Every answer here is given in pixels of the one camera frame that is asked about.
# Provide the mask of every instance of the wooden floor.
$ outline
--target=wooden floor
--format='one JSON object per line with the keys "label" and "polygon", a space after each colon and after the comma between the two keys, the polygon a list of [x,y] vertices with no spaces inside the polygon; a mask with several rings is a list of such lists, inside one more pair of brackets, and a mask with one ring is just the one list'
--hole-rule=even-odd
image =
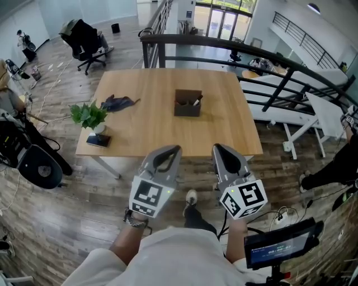
{"label": "wooden floor", "polygon": [[[108,57],[106,68],[93,64],[88,76],[83,71],[77,71],[78,61],[71,61],[71,50],[62,41],[55,39],[46,43],[38,51],[38,59],[34,63],[43,77],[32,90],[32,113],[38,115],[44,97],[68,63],[59,77],[60,81],[46,96],[40,114],[46,120],[68,116],[69,105],[73,103],[90,102],[105,70],[140,68],[142,46],[137,37],[140,30],[138,20],[121,20],[120,27],[121,34],[114,36],[108,23],[97,26],[110,45],[114,45],[115,50]],[[293,161],[290,154],[282,149],[282,142],[286,139],[282,126],[274,126],[271,130],[263,123],[257,123],[256,126],[264,154],[253,158],[249,165],[256,177],[263,180],[269,201],[265,211],[288,206],[296,208],[299,217],[302,217],[304,206],[311,198],[341,188],[339,184],[331,184],[304,196],[299,192],[299,175],[307,169],[315,172],[327,164],[337,150],[335,141],[324,144],[327,158],[322,160],[315,135],[304,134],[295,143],[298,159]],[[60,143],[60,153],[73,167],[74,173],[71,177],[64,178],[68,188],[55,190],[42,190],[20,178],[15,201],[0,219],[15,236],[12,242],[16,257],[0,257],[0,266],[7,275],[32,275],[35,285],[61,285],[91,250],[109,247],[119,233],[124,208],[128,205],[131,181],[141,159],[114,160],[112,163],[120,170],[123,178],[113,179],[95,163],[75,156],[80,130],[70,118],[51,122],[41,129],[44,136]],[[221,229],[224,211],[212,191],[216,176],[211,159],[183,159],[179,175],[177,192],[161,215],[150,222],[154,231],[169,225],[183,225],[185,194],[191,188],[199,192],[198,209],[203,216],[217,229]],[[0,173],[1,207],[11,203],[17,180],[17,170]],[[285,270],[291,271],[290,282],[293,285],[299,285],[305,277],[308,277],[305,285],[313,285],[320,273],[328,276],[336,274],[345,267],[343,259],[352,258],[356,252],[357,199],[351,198],[331,214],[332,204],[339,194],[315,201],[308,209],[305,218],[313,216],[316,220],[328,220],[320,246],[285,264]],[[289,213],[292,213],[294,222],[295,214],[291,211]],[[268,214],[251,226],[268,231],[272,218],[273,215]],[[342,229],[344,235],[338,241]],[[226,241],[227,236],[222,237],[223,248]]]}

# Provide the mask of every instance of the bracelet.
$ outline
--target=bracelet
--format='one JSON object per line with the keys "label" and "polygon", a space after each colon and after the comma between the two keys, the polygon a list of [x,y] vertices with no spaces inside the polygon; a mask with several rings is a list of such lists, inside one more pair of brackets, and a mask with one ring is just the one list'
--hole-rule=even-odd
{"label": "bracelet", "polygon": [[146,228],[148,226],[149,220],[146,219],[144,221],[137,220],[136,218],[132,217],[133,211],[129,208],[126,208],[123,221],[130,226],[136,228]]}

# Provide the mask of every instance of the small display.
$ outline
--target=small display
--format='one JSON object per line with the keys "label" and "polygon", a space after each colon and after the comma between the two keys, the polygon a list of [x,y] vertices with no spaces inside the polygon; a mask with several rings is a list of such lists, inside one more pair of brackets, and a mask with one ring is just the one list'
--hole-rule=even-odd
{"label": "small display", "polygon": [[285,240],[278,244],[273,244],[269,246],[264,246],[261,248],[256,248],[251,250],[251,262],[260,263],[273,260],[276,258],[281,258],[284,256],[289,256],[292,253],[301,251],[304,249],[308,238],[309,232],[297,236],[294,239]]}
{"label": "small display", "polygon": [[87,143],[98,147],[108,147],[111,137],[102,134],[90,133],[87,138]]}

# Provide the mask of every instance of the hand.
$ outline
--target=hand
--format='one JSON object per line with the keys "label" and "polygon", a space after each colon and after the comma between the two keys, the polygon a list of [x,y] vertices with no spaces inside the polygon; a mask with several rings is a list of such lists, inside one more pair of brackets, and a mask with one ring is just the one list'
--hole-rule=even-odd
{"label": "hand", "polygon": [[229,228],[235,231],[247,233],[247,224],[244,218],[239,220],[231,219]]}
{"label": "hand", "polygon": [[138,212],[132,212],[132,218],[135,218],[138,221],[146,221],[149,217]]}

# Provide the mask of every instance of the black metal railing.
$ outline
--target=black metal railing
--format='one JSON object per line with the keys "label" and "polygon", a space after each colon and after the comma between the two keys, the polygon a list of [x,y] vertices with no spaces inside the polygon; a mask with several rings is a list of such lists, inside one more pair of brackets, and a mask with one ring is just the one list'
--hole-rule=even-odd
{"label": "black metal railing", "polygon": [[[346,94],[345,91],[343,91],[343,90],[347,90],[347,88],[349,87],[347,85],[348,84],[350,85],[352,83],[351,80],[349,80],[348,83],[344,86],[344,88],[341,89],[338,86],[334,85],[329,80],[327,80],[326,78],[324,78],[323,76],[319,75],[318,73],[294,61],[283,58],[282,56],[278,56],[268,51],[258,49],[253,46],[248,46],[242,43],[228,41],[228,40],[216,39],[212,37],[192,36],[192,35],[143,35],[140,38],[140,40],[143,43],[144,61],[147,61],[144,63],[146,67],[150,67],[147,47],[151,45],[157,45],[160,68],[166,67],[167,60],[196,61],[196,62],[213,63],[219,65],[236,66],[244,69],[262,72],[264,74],[271,74],[281,78],[282,79],[281,82],[278,85],[276,85],[272,83],[266,83],[263,81],[257,81],[254,79],[237,77],[238,80],[241,82],[249,82],[253,84],[264,85],[270,88],[274,88],[272,94],[257,92],[253,89],[243,89],[243,92],[245,94],[254,94],[254,95],[268,98],[268,101],[266,102],[247,100],[247,102],[250,104],[257,104],[263,106],[262,110],[264,112],[267,111],[267,109],[269,109],[270,107],[276,107],[276,108],[287,109],[291,111],[297,111],[300,113],[306,113],[309,115],[314,115],[314,111],[312,107],[310,106],[310,104],[308,104],[308,102],[306,102],[306,98],[305,98],[306,92],[314,93],[319,97],[328,98],[334,104],[340,106],[344,112],[347,111],[349,105],[351,104],[358,106],[358,103],[354,99],[352,99],[348,94]],[[210,47],[218,47],[221,49],[227,49],[231,51],[234,50],[234,51],[238,51],[241,54],[253,55],[258,58],[264,58],[271,62],[276,62],[281,66],[287,66],[288,72],[285,75],[283,75],[270,70],[264,70],[254,66],[249,66],[248,64],[234,63],[225,60],[195,58],[195,57],[188,57],[188,56],[166,56],[166,44],[210,46]],[[304,83],[301,80],[297,80],[293,78],[292,75],[294,74],[295,71],[299,71],[305,74],[306,76],[319,81],[320,83],[323,84],[324,87],[317,88],[308,83]],[[286,85],[290,82],[299,84],[301,86],[301,89],[295,90],[287,87]],[[279,96],[282,91],[286,93],[284,97]]]}
{"label": "black metal railing", "polygon": [[275,12],[273,23],[290,35],[300,46],[309,53],[323,69],[337,69],[339,65],[330,54],[305,31],[286,17]]}
{"label": "black metal railing", "polygon": [[[142,37],[145,35],[163,34],[167,26],[167,20],[172,3],[173,0],[163,0],[163,2],[159,5],[158,9],[154,13],[153,17],[148,22],[147,28],[141,30],[138,36]],[[147,46],[145,43],[143,43],[143,50],[144,49],[147,51],[147,53],[143,54],[144,67],[155,68],[158,62],[158,45],[153,44]]]}

